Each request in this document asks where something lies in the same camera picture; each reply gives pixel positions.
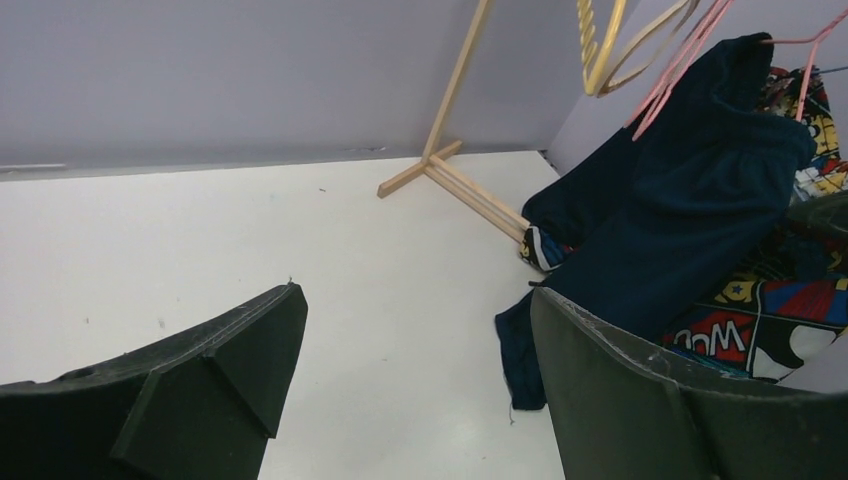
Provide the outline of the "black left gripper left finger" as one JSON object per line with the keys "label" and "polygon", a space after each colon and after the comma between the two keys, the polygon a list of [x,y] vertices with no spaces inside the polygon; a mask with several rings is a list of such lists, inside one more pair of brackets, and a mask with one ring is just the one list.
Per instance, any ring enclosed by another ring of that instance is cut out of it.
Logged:
{"label": "black left gripper left finger", "polygon": [[1,388],[5,479],[254,479],[305,333],[296,283],[55,380]]}

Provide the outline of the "beige wooden hanger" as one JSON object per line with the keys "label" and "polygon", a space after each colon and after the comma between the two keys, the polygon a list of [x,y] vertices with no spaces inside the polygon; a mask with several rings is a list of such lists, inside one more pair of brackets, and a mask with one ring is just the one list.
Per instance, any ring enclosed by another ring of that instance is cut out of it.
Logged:
{"label": "beige wooden hanger", "polygon": [[593,95],[606,96],[645,72],[674,40],[699,3],[699,0],[675,1],[637,32],[603,67]]}

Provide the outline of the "colourful comic print shorts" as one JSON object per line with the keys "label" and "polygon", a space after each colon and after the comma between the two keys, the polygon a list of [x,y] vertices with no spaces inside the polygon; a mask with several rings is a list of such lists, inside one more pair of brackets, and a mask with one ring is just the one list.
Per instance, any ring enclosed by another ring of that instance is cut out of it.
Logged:
{"label": "colourful comic print shorts", "polygon": [[781,218],[655,341],[771,382],[829,346],[847,324],[847,290],[827,275],[830,253],[780,232]]}

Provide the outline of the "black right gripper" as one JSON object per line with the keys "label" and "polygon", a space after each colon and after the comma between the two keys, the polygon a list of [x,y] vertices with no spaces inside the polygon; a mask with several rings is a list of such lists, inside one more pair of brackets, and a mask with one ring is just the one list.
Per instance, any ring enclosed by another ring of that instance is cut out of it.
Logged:
{"label": "black right gripper", "polygon": [[797,203],[787,211],[790,223],[802,230],[847,239],[847,193],[838,192]]}

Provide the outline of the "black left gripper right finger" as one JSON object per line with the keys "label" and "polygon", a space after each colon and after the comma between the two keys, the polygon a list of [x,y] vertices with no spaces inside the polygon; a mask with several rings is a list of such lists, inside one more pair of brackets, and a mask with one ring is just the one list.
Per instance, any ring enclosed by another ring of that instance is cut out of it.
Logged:
{"label": "black left gripper right finger", "polygon": [[569,479],[843,479],[847,397],[731,377],[548,288],[531,321]]}

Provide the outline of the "navy blue shorts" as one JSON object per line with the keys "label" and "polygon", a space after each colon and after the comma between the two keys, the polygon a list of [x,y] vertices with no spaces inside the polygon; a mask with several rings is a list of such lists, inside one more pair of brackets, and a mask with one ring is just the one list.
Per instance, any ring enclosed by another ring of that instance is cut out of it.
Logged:
{"label": "navy blue shorts", "polygon": [[764,32],[717,43],[645,132],[618,130],[525,203],[519,254],[545,287],[655,341],[771,231],[816,152],[758,107],[773,51]]}

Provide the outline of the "yellow plastic hanger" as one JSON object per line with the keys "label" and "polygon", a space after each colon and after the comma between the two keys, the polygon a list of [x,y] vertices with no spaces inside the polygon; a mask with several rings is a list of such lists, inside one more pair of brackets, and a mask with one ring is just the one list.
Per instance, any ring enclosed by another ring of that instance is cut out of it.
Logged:
{"label": "yellow plastic hanger", "polygon": [[596,96],[600,91],[601,76],[618,38],[626,6],[627,0],[614,1],[602,42],[598,43],[593,1],[576,1],[582,79],[587,96]]}

